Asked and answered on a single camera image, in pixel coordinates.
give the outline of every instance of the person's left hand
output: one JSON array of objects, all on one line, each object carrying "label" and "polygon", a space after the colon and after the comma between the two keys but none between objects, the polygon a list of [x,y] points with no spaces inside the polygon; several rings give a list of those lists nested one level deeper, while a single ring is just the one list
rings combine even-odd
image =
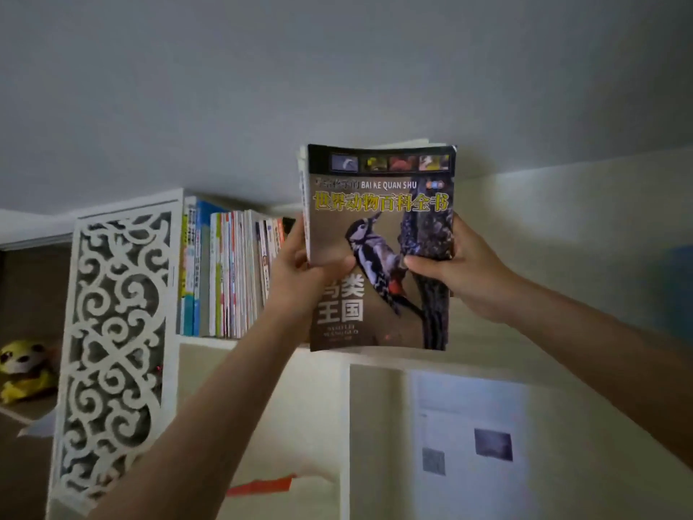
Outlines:
[{"label": "person's left hand", "polygon": [[286,325],[298,344],[308,335],[310,318],[325,287],[342,279],[355,264],[350,255],[325,266],[309,267],[304,220],[299,216],[272,263],[270,296],[263,314],[275,324]]}]

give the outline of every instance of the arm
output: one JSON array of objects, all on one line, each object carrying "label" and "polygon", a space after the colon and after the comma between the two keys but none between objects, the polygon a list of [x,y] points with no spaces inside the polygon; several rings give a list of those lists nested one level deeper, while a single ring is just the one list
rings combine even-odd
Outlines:
[{"label": "arm", "polygon": [[306,266],[299,219],[273,262],[265,310],[150,451],[99,501],[91,520],[213,519],[323,288],[353,257]]},{"label": "arm", "polygon": [[527,336],[693,469],[693,363],[676,340],[518,276],[457,215],[453,235],[451,261],[407,257],[409,268]]}]

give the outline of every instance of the row of books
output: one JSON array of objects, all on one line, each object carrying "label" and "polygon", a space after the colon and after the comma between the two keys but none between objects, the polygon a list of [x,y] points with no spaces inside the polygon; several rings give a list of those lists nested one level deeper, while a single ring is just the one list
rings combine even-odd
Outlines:
[{"label": "row of books", "polygon": [[182,227],[179,333],[241,337],[267,301],[282,220],[187,197]]}]

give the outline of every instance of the hand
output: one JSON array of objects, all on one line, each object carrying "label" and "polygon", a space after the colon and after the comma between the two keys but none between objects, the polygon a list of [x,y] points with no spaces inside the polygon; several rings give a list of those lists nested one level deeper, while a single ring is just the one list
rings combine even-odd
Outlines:
[{"label": "hand", "polygon": [[308,267],[304,221],[300,216],[272,263],[270,296],[263,314],[269,316],[272,324],[285,324],[298,344],[308,335],[310,318],[323,289],[342,279],[355,264],[350,255],[325,266]]},{"label": "hand", "polygon": [[505,302],[523,279],[503,264],[487,242],[456,213],[453,237],[454,257],[450,261],[406,256],[407,267],[444,282],[476,315],[504,322]]}]

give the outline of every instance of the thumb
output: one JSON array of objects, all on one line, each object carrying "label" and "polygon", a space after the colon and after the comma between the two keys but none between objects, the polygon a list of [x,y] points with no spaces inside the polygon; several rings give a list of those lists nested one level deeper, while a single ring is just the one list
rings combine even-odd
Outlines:
[{"label": "thumb", "polygon": [[433,261],[433,259],[426,259],[425,257],[407,255],[404,258],[404,264],[414,273],[443,281],[445,266],[443,261]]},{"label": "thumb", "polygon": [[356,265],[353,255],[344,257],[341,261],[334,261],[323,266],[317,266],[308,271],[309,274],[320,278],[323,286],[329,285],[332,281],[342,279]]}]

